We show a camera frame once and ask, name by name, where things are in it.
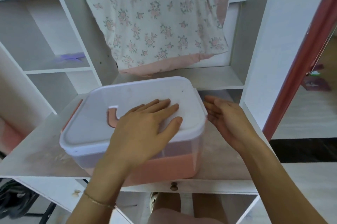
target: person's left hand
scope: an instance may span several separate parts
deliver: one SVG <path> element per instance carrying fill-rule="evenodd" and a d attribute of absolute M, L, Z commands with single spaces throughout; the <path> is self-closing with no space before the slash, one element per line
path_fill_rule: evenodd
<path fill-rule="evenodd" d="M 175 117 L 163 132 L 158 132 L 160 123 L 179 109 L 178 104 L 167 107 L 170 102 L 156 99 L 121 117 L 103 157 L 105 161 L 117 161 L 133 169 L 163 150 L 183 122 L 182 117 Z"/>

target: plastic storage box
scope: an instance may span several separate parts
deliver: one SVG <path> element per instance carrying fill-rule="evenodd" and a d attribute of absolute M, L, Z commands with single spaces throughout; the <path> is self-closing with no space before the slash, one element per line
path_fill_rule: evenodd
<path fill-rule="evenodd" d="M 179 110 L 164 122 L 164 128 L 176 116 L 183 117 L 183 123 L 165 149 L 133 170 L 124 186 L 194 176 L 199 168 L 207 112 L 197 90 L 184 77 L 103 86 L 91 91 L 62 132 L 61 147 L 91 175 L 115 130 L 109 125 L 109 110 L 116 110 L 119 119 L 131 108 L 156 98 L 170 98 L 171 104 L 179 104 Z"/>

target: hand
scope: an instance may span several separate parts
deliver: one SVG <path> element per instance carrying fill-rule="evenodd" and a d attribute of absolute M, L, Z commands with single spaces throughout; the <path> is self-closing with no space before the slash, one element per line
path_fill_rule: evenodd
<path fill-rule="evenodd" d="M 208 120 L 238 153 L 245 150 L 247 141 L 260 139 L 238 104 L 208 95 L 204 105 Z"/>
<path fill-rule="evenodd" d="M 118 121 L 103 158 L 132 169 L 163 150 L 183 122 L 182 117 L 175 117 L 163 132 L 158 132 L 160 123 L 179 109 L 178 104 L 167 107 L 170 102 L 156 99 L 128 111 Z"/>

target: leg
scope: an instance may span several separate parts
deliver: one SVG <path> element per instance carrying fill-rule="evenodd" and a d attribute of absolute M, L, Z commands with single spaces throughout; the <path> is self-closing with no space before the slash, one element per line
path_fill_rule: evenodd
<path fill-rule="evenodd" d="M 228 224 L 221 199 L 216 194 L 192 194 L 194 217 L 216 219 Z"/>
<path fill-rule="evenodd" d="M 153 211 L 167 208 L 180 213 L 180 195 L 179 193 L 158 193 L 153 206 Z"/>

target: floral fabric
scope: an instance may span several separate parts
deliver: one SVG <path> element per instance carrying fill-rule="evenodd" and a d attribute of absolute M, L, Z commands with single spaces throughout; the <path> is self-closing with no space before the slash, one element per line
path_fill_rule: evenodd
<path fill-rule="evenodd" d="M 228 51 L 218 0 L 87 0 L 120 70 Z"/>

